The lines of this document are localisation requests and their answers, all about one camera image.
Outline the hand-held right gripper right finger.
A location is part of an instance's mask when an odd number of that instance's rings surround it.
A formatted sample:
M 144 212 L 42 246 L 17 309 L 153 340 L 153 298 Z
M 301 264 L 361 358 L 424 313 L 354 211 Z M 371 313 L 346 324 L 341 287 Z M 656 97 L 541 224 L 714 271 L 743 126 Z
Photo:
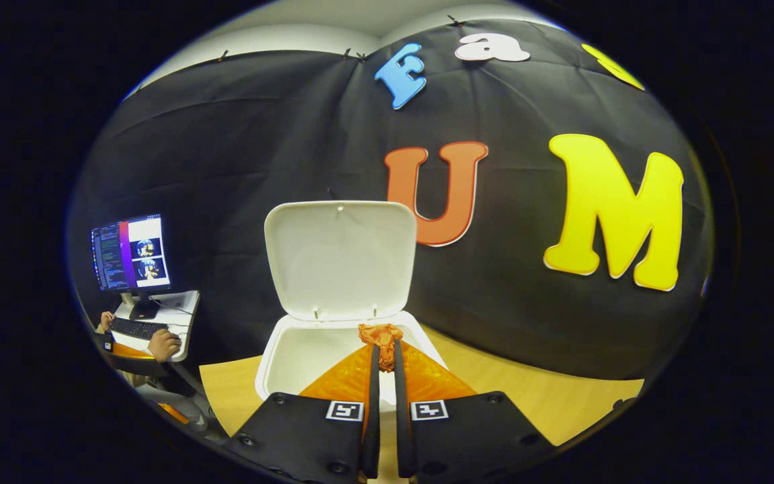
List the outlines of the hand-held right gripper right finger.
M 423 372 L 428 356 L 394 341 L 399 475 L 411 483 L 516 483 L 517 475 L 553 456 L 556 447 L 506 393 L 449 398 Z

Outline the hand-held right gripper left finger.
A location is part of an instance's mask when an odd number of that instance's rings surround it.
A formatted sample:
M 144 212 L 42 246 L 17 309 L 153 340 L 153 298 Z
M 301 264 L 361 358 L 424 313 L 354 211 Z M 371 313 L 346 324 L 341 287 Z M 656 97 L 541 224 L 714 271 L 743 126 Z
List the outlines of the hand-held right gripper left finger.
M 379 355 L 354 350 L 294 393 L 271 393 L 227 439 L 236 458 L 304 483 L 361 483 L 378 475 Z

